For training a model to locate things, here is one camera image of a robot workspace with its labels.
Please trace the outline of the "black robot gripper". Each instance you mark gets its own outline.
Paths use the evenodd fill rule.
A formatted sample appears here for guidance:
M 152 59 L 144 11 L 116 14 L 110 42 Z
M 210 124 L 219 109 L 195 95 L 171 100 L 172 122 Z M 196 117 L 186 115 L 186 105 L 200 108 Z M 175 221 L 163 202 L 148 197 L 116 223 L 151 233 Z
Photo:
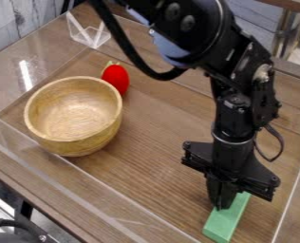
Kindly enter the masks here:
M 205 175 L 214 207 L 229 209 L 242 192 L 273 200 L 281 179 L 258 161 L 250 140 L 245 143 L 186 141 L 183 149 L 182 164 Z

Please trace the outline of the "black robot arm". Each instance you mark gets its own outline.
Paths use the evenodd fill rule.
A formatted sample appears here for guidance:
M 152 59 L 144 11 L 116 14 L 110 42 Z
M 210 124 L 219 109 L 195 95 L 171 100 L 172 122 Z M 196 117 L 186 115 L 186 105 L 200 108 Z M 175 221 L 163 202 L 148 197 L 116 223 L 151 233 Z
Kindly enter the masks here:
M 213 206 L 231 207 L 247 192 L 271 200 L 281 184 L 259 163 L 257 136 L 278 118 L 274 63 L 259 41 L 237 24 L 225 0 L 112 0 L 148 27 L 164 60 L 172 65 L 155 71 L 142 60 L 118 24 L 106 0 L 88 0 L 122 51 L 138 69 L 158 81 L 170 81 L 200 68 L 210 78 L 215 115 L 213 142 L 183 143 L 182 164 L 203 173 Z

